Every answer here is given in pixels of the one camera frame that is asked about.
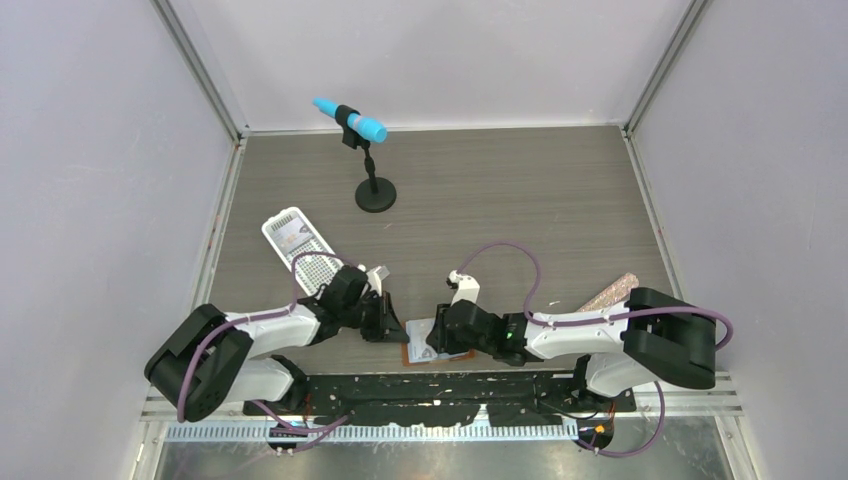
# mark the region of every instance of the black microphone stand base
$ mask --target black microphone stand base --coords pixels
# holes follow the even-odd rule
[[[385,212],[397,200],[395,185],[383,177],[377,177],[377,191],[371,189],[371,181],[364,180],[356,187],[356,205],[368,213]]]

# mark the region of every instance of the gray wood surface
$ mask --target gray wood surface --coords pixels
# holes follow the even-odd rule
[[[251,137],[238,179],[212,287],[225,311],[279,307],[291,277],[262,236],[269,217],[300,207],[333,249],[368,266],[383,264],[384,284],[401,321],[432,317],[452,292],[445,277],[479,246],[511,240],[542,262],[535,311],[573,311],[626,272],[670,292],[624,142],[615,127],[392,132],[372,155],[377,174],[398,189],[389,211],[359,210],[353,192],[366,178],[363,154],[338,134]],[[508,247],[475,260],[479,304],[517,312],[533,284],[533,265]],[[368,344],[358,331],[283,353],[307,373],[508,369],[477,358],[404,367],[397,344]],[[532,368],[570,367],[562,358]]]

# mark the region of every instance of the blue microphone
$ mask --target blue microphone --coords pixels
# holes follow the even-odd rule
[[[321,113],[330,118],[336,118],[336,110],[339,106],[326,98],[316,98],[312,100],[312,104],[321,110]],[[375,143],[383,143],[389,132],[382,123],[370,117],[351,113],[347,117],[347,126],[352,128],[356,133],[362,136],[365,140]]]

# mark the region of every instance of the pink glittery object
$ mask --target pink glittery object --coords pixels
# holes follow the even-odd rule
[[[604,291],[595,296],[595,298],[586,302],[580,307],[578,312],[589,312],[599,310],[624,300],[630,295],[630,290],[639,286],[639,279],[632,273],[625,273],[618,280],[612,283]]]

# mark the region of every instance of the robotic arm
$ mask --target robotic arm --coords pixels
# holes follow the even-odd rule
[[[213,305],[197,307],[150,359],[144,375],[177,405],[198,345],[213,330],[243,314],[225,314]],[[408,342],[392,308],[391,296],[374,270],[345,266],[316,295],[301,298],[283,316],[280,310],[246,314],[247,321],[218,335],[195,369],[184,408],[185,418],[202,420],[223,403],[278,402],[293,410],[308,393],[306,375],[283,356],[286,347],[315,345],[341,327],[358,328],[368,342]]]
[[[453,301],[437,309],[427,337],[439,352],[474,348],[513,366],[584,354],[574,373],[578,400],[612,398],[656,380],[699,390],[715,386],[715,320],[689,313],[610,320],[637,310],[692,307],[656,290],[635,288],[626,302],[592,312],[535,313],[534,323],[523,312],[497,316],[481,309],[480,286],[470,275],[453,271],[448,285],[456,290]],[[606,321],[593,322],[599,319]]]

